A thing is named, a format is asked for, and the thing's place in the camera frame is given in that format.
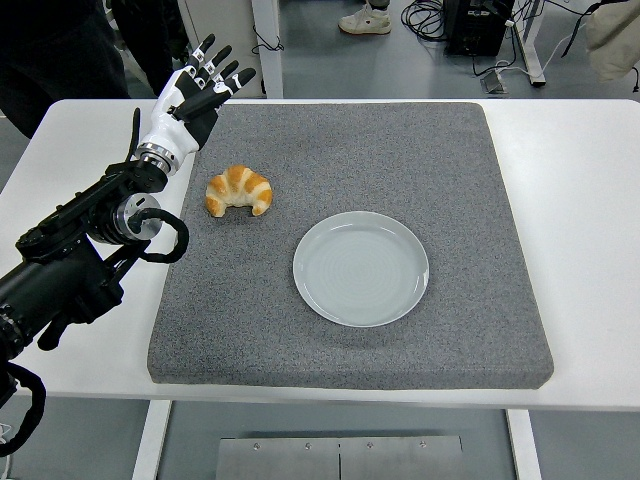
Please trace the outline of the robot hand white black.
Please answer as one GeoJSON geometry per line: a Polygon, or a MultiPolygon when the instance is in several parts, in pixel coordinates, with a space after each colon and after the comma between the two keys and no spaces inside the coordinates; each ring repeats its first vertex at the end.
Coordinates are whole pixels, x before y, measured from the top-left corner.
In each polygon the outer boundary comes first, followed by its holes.
{"type": "Polygon", "coordinates": [[[200,150],[218,120],[218,110],[256,76],[254,68],[241,70],[238,61],[228,59],[229,45],[206,59],[214,41],[215,36],[208,35],[185,66],[172,74],[152,110],[151,130],[143,144],[157,145],[173,158],[200,150]]]}

